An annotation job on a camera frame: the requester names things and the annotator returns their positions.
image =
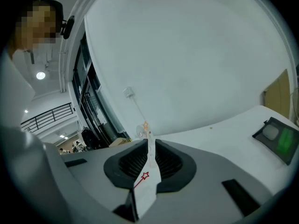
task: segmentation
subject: dark hair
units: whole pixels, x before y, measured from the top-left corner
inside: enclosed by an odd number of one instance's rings
[[[60,2],[55,0],[40,0],[47,3],[50,7],[55,9],[56,14],[56,32],[60,32],[62,27],[62,22],[64,20],[63,6]]]
[[[33,11],[33,6],[50,6],[54,9],[55,15],[56,15],[56,33],[60,33],[62,28],[62,23],[64,20],[64,13],[63,13],[63,6],[60,2],[55,0],[33,0],[29,3],[27,3],[19,12],[17,16],[16,22],[22,22],[22,17],[27,17],[28,12]]]

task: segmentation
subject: cardboard box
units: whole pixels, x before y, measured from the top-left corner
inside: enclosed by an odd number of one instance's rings
[[[290,116],[290,82],[287,69],[265,90],[265,106],[280,113],[287,119]]]
[[[114,147],[125,143],[128,143],[128,141],[125,138],[117,138],[113,141],[112,144],[109,145],[109,147]]]

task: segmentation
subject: red star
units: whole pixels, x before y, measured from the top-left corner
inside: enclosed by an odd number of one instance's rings
[[[145,180],[149,176],[150,176],[149,173],[146,172],[146,173],[143,173],[143,175],[141,176],[141,178]]]

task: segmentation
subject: black device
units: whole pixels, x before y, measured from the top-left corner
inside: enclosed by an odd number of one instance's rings
[[[299,144],[299,131],[271,117],[253,138],[260,141],[289,165]]]
[[[90,129],[84,129],[81,133],[84,143],[92,149],[99,149],[100,142]]]
[[[73,28],[74,23],[75,23],[75,16],[74,15],[70,16],[68,21],[63,20],[62,30],[61,30],[60,35],[63,35],[64,39],[68,39],[70,37],[71,30]]]

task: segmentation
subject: white cable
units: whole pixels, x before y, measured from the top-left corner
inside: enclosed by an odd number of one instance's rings
[[[142,112],[141,112],[141,110],[140,110],[138,104],[136,103],[136,100],[134,99],[134,96],[131,96],[130,98],[134,101],[134,103],[135,103],[135,105],[137,106],[137,109],[139,110],[139,113],[141,114],[141,116],[142,116],[142,118],[144,119],[144,121],[146,121],[146,119],[145,119],[144,115],[142,114]]]

